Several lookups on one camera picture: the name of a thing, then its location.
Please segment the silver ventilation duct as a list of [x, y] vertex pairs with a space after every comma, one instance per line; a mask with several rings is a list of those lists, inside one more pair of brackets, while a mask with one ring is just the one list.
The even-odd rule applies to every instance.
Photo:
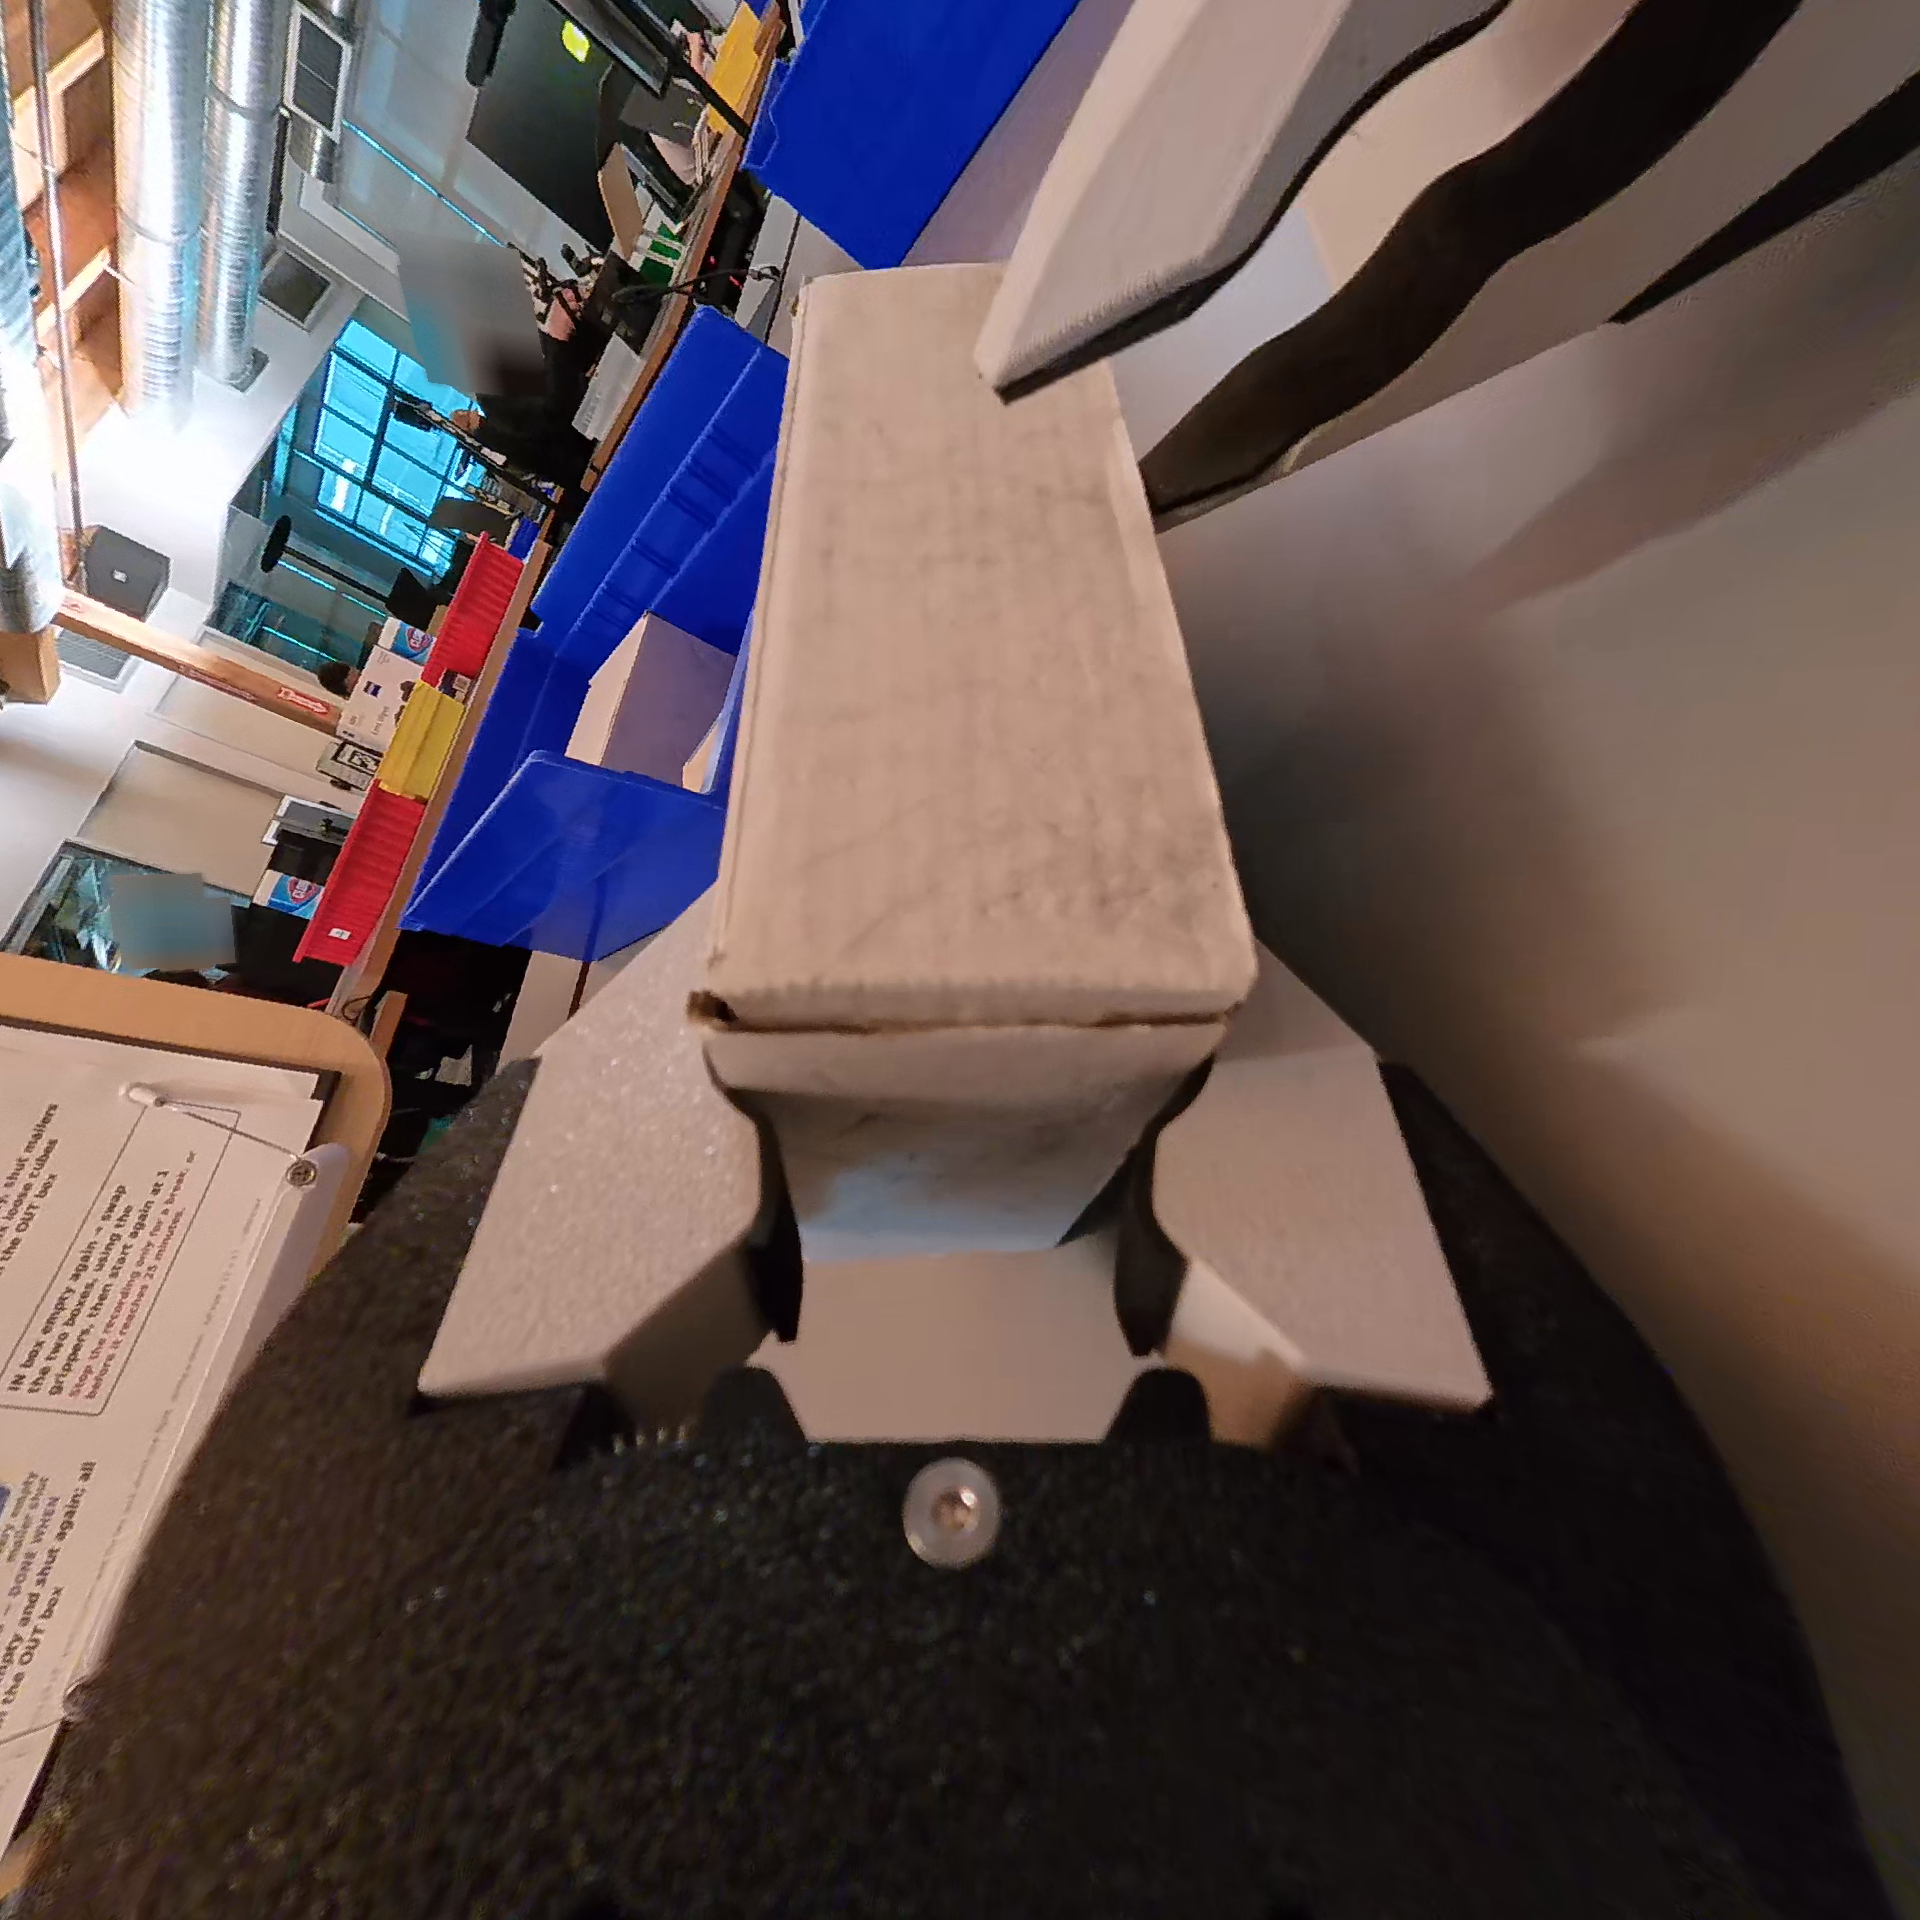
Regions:
[[200, 377], [250, 380], [283, 160], [329, 181], [355, 1], [114, 1], [123, 411], [179, 427]]

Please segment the printed white carton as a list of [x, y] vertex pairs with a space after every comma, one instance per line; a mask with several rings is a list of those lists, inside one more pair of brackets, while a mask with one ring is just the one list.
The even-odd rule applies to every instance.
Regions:
[[370, 752], [388, 749], [433, 644], [431, 631], [388, 617], [363, 662], [324, 665], [319, 679], [344, 704], [337, 737]]

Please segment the printed instruction sheet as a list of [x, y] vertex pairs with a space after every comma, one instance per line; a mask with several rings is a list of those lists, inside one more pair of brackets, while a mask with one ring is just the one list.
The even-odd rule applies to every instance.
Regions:
[[4, 1024], [3, 1729], [51, 1729], [321, 1187], [331, 1075]]

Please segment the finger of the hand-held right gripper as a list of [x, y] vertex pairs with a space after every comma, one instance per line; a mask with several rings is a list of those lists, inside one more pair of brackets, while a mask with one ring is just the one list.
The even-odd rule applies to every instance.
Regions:
[[1916, 1], [1635, 5], [1144, 455], [1155, 519], [1197, 519], [1714, 277], [1916, 152], [1916, 71]]
[[1333, 147], [1501, 1], [1139, 1], [1052, 156], [976, 335], [1012, 400], [1188, 318]]

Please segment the yellow storage bin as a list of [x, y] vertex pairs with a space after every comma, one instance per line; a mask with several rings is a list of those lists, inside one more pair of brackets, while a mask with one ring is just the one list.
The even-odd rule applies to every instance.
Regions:
[[400, 705], [375, 783], [403, 800], [434, 796], [466, 719], [466, 701], [443, 688], [413, 683]]

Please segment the black ceiling speaker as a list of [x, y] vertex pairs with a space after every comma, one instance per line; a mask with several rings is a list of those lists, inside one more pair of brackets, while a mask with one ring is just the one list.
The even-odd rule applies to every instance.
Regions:
[[101, 523], [80, 529], [77, 590], [97, 603], [125, 617], [152, 620], [171, 588], [171, 576], [171, 560], [154, 547]]

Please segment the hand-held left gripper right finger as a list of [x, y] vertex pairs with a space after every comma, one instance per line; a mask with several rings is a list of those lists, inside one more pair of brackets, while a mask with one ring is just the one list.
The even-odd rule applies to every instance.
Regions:
[[1325, 1396], [1473, 1412], [1493, 1383], [1376, 1054], [1268, 951], [1227, 1038], [1129, 1159], [1121, 1327], [1220, 1445]]

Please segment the blue plastic bin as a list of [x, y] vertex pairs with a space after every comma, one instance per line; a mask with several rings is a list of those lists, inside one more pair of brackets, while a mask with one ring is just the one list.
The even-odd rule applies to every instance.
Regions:
[[[597, 963], [719, 875], [786, 357], [711, 308], [683, 326], [499, 672], [400, 923]], [[658, 613], [741, 653], [705, 790], [564, 755], [592, 673]]]

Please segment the white cardboard mailer box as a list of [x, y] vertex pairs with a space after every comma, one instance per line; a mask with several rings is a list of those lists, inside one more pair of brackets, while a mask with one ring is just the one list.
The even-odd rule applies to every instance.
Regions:
[[698, 1016], [811, 1261], [1066, 1241], [1257, 982], [1113, 377], [999, 400], [999, 278], [793, 328]]
[[741, 653], [645, 615], [597, 668], [564, 755], [611, 772], [705, 790]]

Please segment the white stand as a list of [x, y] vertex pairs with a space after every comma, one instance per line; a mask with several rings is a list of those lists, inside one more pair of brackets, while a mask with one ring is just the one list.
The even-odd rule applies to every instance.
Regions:
[[162, 1305], [157, 1350], [101, 1419], [4, 1409], [3, 1839], [31, 1805], [80, 1693], [105, 1662], [139, 1559], [215, 1412], [341, 1243], [353, 1151], [314, 1144], [280, 1189], [251, 1267]]

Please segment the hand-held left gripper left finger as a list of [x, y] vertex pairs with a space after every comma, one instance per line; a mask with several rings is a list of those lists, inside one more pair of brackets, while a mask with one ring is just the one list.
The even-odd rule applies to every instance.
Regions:
[[765, 1337], [795, 1337], [801, 1224], [778, 1143], [709, 1068], [707, 945], [656, 935], [538, 1049], [426, 1399], [594, 1384], [636, 1428], [676, 1428]]

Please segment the red storage bin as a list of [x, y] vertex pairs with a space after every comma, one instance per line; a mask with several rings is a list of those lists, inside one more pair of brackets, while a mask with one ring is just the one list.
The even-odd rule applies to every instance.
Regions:
[[426, 803], [372, 783], [322, 885], [314, 918], [296, 949], [297, 963], [347, 969], [361, 955], [379, 915], [394, 901]]
[[463, 577], [428, 649], [426, 686], [459, 701], [472, 700], [497, 637], [511, 622], [521, 577], [523, 561], [507, 547], [484, 534], [472, 542]]

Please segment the blue plastic item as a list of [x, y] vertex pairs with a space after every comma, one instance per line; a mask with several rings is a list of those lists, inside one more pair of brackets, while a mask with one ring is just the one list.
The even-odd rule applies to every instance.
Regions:
[[1072, 12], [804, 1], [745, 168], [857, 268], [899, 268]]

